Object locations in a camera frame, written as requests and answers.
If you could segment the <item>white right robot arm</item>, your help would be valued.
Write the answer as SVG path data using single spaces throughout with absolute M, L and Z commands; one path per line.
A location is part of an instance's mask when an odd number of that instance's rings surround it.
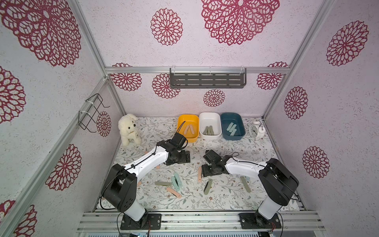
M 289 204 L 299 186 L 298 179 L 278 159 L 257 163 L 232 155 L 222 157 L 213 150 L 207 150 L 203 158 L 207 161 L 202 166 L 203 177 L 233 174 L 260 180 L 267 197 L 256 211 L 257 219 L 272 219 Z

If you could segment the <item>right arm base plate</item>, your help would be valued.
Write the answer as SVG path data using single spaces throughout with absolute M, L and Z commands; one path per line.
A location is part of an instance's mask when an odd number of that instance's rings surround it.
M 271 219 L 265 219 L 261 214 L 243 212 L 239 215 L 242 229 L 278 229 L 281 228 L 281 221 L 277 213 Z

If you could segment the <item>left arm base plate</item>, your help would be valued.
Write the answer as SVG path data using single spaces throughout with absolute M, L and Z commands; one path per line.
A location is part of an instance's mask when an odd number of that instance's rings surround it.
M 121 230 L 160 230 L 161 214 L 145 213 L 139 221 L 133 220 L 126 214 L 121 221 Z

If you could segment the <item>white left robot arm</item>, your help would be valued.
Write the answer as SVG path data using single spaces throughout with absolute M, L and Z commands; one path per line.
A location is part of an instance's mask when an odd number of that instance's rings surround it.
M 160 164 L 167 166 L 190 163 L 190 153 L 185 148 L 187 138 L 175 133 L 173 138 L 158 142 L 141 158 L 126 165 L 113 165 L 101 190 L 101 197 L 117 211 L 135 222 L 141 221 L 147 211 L 136 200 L 137 183 Z

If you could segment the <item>dark teal storage box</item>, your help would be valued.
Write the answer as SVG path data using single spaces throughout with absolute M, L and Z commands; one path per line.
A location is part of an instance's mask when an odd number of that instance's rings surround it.
M 226 140 L 238 141 L 246 134 L 242 117 L 237 113 L 222 113 L 221 124 L 222 135 Z

